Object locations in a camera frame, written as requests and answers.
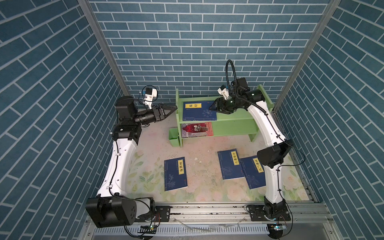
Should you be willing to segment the blue book yellow label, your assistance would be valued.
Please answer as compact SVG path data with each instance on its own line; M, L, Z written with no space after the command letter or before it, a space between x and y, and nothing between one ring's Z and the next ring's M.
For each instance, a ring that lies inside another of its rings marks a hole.
M183 103L183 121L216 121L217 113L210 110L213 101Z

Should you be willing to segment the red pink illustrated book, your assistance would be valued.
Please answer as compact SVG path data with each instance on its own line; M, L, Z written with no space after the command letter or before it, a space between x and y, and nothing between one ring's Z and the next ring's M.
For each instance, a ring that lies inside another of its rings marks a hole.
M211 122L181 124L182 138L210 137L214 135Z

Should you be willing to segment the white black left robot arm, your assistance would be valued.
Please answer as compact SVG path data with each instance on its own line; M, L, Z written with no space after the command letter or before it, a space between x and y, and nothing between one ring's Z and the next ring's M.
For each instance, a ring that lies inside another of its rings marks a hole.
M117 100L118 123L113 132L110 163L96 197L86 202L86 211L97 228L130 226L135 221L152 221L156 214L152 197L130 199L125 178L137 151L142 127L157 123L177 110L177 106L159 104L149 110L138 111L131 96Z

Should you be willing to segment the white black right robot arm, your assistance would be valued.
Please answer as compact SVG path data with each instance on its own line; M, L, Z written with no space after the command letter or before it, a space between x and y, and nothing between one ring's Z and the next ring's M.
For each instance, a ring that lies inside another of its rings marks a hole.
M214 101L210 110L227 115L238 109L248 111L264 139L266 147L257 152L259 162L264 166L266 178L264 214L267 219L274 220L288 211L282 193L282 167L284 158L294 143L277 127L262 91L249 89L230 91L223 85L218 89L218 93L221 96Z

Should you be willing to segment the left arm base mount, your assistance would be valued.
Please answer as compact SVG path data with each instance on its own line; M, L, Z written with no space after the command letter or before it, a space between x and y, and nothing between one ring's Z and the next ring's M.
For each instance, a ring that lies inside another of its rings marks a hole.
M160 222L166 223L170 220L171 207L170 206L156 206L152 209L151 213L146 213L135 218L135 222L139 223L150 223Z

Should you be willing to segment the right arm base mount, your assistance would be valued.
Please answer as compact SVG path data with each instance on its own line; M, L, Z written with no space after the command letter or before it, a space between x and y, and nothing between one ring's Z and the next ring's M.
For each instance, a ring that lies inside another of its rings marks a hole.
M291 214L287 206L247 205L246 211L249 213L252 222L274 222L277 220L288 222L291 220Z

